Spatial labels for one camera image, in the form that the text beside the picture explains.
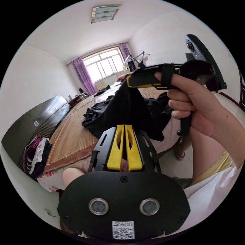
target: purple curtain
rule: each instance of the purple curtain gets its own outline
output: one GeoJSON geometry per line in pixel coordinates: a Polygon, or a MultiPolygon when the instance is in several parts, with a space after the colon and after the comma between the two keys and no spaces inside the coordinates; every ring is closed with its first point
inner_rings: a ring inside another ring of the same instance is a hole
{"type": "Polygon", "coordinates": [[[121,53],[122,53],[122,56],[125,59],[127,59],[128,55],[130,54],[129,51],[128,51],[128,47],[126,46],[125,43],[120,43],[119,44],[119,48],[121,50],[121,53]]]}
{"type": "Polygon", "coordinates": [[[96,88],[95,84],[92,82],[91,77],[88,74],[88,71],[83,63],[82,58],[79,57],[73,60],[72,65],[75,71],[77,72],[79,80],[84,86],[84,89],[86,90],[85,93],[87,93],[88,95],[96,94],[98,92],[98,89],[96,88]]]}

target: person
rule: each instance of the person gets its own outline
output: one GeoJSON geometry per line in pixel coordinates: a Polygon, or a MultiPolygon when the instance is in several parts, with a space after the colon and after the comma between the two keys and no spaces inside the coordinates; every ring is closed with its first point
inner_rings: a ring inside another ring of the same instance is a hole
{"type": "MultiPolygon", "coordinates": [[[[155,77],[161,80],[161,73],[155,77]]],[[[178,233],[207,218],[233,187],[245,160],[245,129],[204,86],[177,74],[171,84],[179,88],[167,92],[172,117],[179,120],[193,113],[187,140],[193,147],[193,178],[184,189],[191,211],[178,233]]],[[[179,147],[182,156],[185,147],[179,147]]],[[[83,174],[80,169],[66,169],[65,186],[83,174]]]]}

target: window frame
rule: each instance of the window frame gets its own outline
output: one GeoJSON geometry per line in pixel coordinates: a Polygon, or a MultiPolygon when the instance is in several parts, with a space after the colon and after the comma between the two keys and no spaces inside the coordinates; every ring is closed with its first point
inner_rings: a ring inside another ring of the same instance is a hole
{"type": "MultiPolygon", "coordinates": [[[[106,53],[106,52],[109,52],[109,51],[113,51],[113,50],[117,50],[117,51],[118,51],[119,57],[120,57],[120,59],[121,59],[121,61],[122,61],[122,64],[125,65],[125,62],[124,62],[124,60],[123,60],[123,56],[122,56],[122,53],[121,53],[121,50],[120,50],[119,46],[112,47],[112,48],[107,48],[107,49],[104,49],[104,50],[102,50],[102,51],[96,52],[96,53],[94,53],[94,54],[88,55],[88,56],[82,58],[82,60],[83,60],[83,61],[86,61],[86,60],[88,60],[88,59],[90,59],[90,58],[93,58],[93,57],[95,57],[95,56],[98,55],[98,56],[100,57],[100,60],[97,60],[97,61],[95,61],[95,62],[93,62],[93,63],[91,63],[91,64],[89,64],[89,65],[87,65],[87,66],[90,66],[90,65],[93,65],[93,64],[96,64],[96,65],[97,65],[97,62],[101,62],[101,61],[106,60],[106,59],[108,60],[110,57],[113,57],[113,56],[118,55],[118,54],[115,54],[115,55],[112,55],[112,56],[109,56],[109,57],[106,57],[106,58],[101,58],[101,54],[106,53]]],[[[101,74],[101,72],[100,72],[100,75],[101,75],[102,78],[100,78],[99,80],[95,81],[94,83],[99,82],[99,81],[101,81],[101,80],[103,80],[103,79],[105,79],[105,78],[107,78],[107,77],[112,76],[112,75],[121,73],[121,72],[123,72],[123,71],[119,71],[119,72],[116,72],[116,73],[112,73],[111,75],[108,75],[108,76],[105,76],[105,77],[103,77],[102,74],[101,74]]]]}

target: qr code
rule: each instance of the qr code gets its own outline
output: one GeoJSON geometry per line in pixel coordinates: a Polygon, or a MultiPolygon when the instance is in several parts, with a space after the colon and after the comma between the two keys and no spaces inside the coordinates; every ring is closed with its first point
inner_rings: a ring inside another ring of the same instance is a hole
{"type": "Polygon", "coordinates": [[[112,222],[113,239],[134,239],[134,222],[112,222]]]}

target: ceiling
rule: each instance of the ceiling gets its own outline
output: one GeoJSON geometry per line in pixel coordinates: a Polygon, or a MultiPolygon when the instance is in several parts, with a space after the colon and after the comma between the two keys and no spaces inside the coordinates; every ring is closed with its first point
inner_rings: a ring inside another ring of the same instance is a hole
{"type": "Polygon", "coordinates": [[[45,51],[67,64],[93,50],[127,42],[145,24],[176,10],[179,8],[161,0],[84,0],[47,19],[23,45],[45,51]],[[91,24],[93,7],[117,4],[121,7],[114,20],[91,24]]]}

